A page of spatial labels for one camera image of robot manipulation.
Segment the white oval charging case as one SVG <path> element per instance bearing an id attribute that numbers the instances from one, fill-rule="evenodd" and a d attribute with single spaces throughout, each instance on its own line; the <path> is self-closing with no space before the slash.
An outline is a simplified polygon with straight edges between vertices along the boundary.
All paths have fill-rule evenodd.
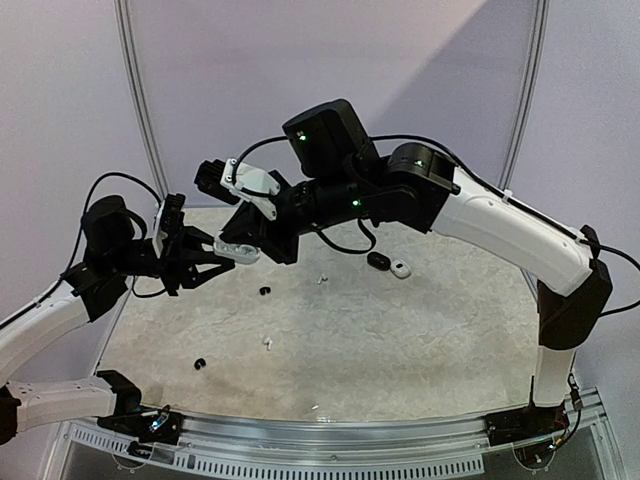
<path id="1" fill-rule="evenodd" d="M 260 258 L 260 250 L 252 245 L 227 243 L 219 236 L 214 238 L 214 253 L 222 258 L 234 261 L 240 265 L 252 265 Z"/>

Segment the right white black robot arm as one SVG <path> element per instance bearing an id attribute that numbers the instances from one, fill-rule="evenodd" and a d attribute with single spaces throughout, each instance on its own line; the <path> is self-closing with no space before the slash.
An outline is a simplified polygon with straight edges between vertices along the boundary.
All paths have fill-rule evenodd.
<path id="1" fill-rule="evenodd" d="M 351 220 L 398 222 L 468 242 L 530 272 L 538 281 L 538 353 L 531 403 L 516 422 L 527 436 L 552 424 L 575 352 L 613 289 L 595 232 L 559 224 L 513 199 L 434 141 L 400 137 L 381 156 L 344 99 L 291 118 L 282 137 L 304 181 L 290 186 L 243 158 L 226 161 L 220 183 L 238 210 L 218 233 L 215 250 L 245 262 L 262 253 L 292 264 L 303 234 Z"/>

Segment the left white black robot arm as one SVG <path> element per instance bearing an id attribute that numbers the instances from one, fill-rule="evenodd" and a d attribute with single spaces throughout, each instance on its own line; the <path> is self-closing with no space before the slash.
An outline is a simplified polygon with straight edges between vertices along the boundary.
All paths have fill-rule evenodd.
<path id="1" fill-rule="evenodd" d="M 82 261 L 34 303 L 2 321 L 2 443 L 37 426 L 83 417 L 118 424 L 128 434 L 148 426 L 140 389 L 115 370 L 51 383 L 16 382 L 12 376 L 59 338 L 111 311 L 133 277 L 158 279 L 175 296 L 234 268 L 233 260 L 217 254 L 211 235 L 185 225 L 184 201 L 181 194 L 167 196 L 149 234 L 122 196 L 99 199 L 81 217 Z"/>

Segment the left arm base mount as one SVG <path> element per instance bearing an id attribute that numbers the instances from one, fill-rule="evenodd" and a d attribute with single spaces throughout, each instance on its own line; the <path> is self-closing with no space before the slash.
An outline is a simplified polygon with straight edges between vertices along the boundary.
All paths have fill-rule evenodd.
<path id="1" fill-rule="evenodd" d="M 185 416 L 163 408 L 138 407 L 135 411 L 99 417 L 97 425 L 103 429 L 136 438 L 139 443 L 177 445 L 182 434 Z"/>

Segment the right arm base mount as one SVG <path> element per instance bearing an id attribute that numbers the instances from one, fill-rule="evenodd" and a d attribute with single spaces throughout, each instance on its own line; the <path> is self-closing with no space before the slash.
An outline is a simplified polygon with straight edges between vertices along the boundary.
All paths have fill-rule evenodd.
<path id="1" fill-rule="evenodd" d="M 560 437 L 552 440 L 548 447 L 550 451 L 557 451 L 575 434 L 581 421 L 582 401 L 574 402 L 573 407 L 577 414 L 573 428 L 570 428 L 564 403 L 555 407 L 539 407 L 530 401 L 524 407 L 487 414 L 483 421 L 489 444 L 516 443 L 560 431 Z"/>

